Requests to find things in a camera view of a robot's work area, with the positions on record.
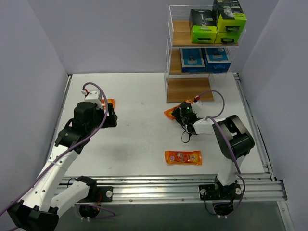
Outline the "blue white razor box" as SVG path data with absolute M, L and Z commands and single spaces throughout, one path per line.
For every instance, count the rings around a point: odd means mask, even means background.
M 181 71 L 183 73 L 205 72 L 205 62 L 201 48 L 180 48 Z

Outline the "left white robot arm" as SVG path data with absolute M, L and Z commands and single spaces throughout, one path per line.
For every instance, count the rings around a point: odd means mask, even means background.
M 55 194 L 66 171 L 89 143 L 88 136 L 99 127 L 116 127 L 114 107 L 112 103 L 107 106 L 105 111 L 95 103 L 77 104 L 73 118 L 58 133 L 35 184 L 7 209 L 16 227 L 26 231 L 53 231 L 59 218 L 75 204 L 83 217 L 94 218 L 102 210 L 101 202 L 112 201 L 113 187 L 99 187 L 95 179 L 86 176 L 77 177 L 67 189 Z

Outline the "tall green black razor box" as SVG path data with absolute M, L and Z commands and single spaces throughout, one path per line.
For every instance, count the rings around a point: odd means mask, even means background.
M 241 36 L 240 32 L 217 32 L 215 44 L 237 44 Z

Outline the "small black green razor box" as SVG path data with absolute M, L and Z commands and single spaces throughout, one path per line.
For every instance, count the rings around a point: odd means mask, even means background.
M 247 22 L 246 15 L 238 0 L 215 0 L 213 13 L 216 26 L 221 33 L 241 33 Z

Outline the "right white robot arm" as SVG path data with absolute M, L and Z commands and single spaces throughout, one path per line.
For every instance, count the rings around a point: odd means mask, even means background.
M 171 111 L 171 115 L 189 135 L 215 135 L 224 164 L 216 176 L 218 183 L 214 186 L 214 194 L 226 198 L 231 193 L 230 185 L 241 173 L 244 158 L 255 146 L 254 139 L 237 115 L 218 120 L 210 116 L 200 118 L 192 107 L 191 103 L 183 102 Z

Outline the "black green razor pack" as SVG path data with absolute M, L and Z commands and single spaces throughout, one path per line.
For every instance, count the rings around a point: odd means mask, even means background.
M 214 44 L 217 35 L 217 27 L 211 10 L 191 9 L 189 27 L 192 43 Z

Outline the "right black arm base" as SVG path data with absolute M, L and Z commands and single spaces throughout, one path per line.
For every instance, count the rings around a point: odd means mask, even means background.
M 218 184 L 199 185 L 199 195 L 201 200 L 239 200 L 242 190 L 239 184 L 220 186 Z

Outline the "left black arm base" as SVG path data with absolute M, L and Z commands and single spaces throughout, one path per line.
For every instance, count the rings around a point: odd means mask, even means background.
M 113 190 L 112 186 L 102 186 L 98 187 L 98 203 L 108 203 L 113 200 Z

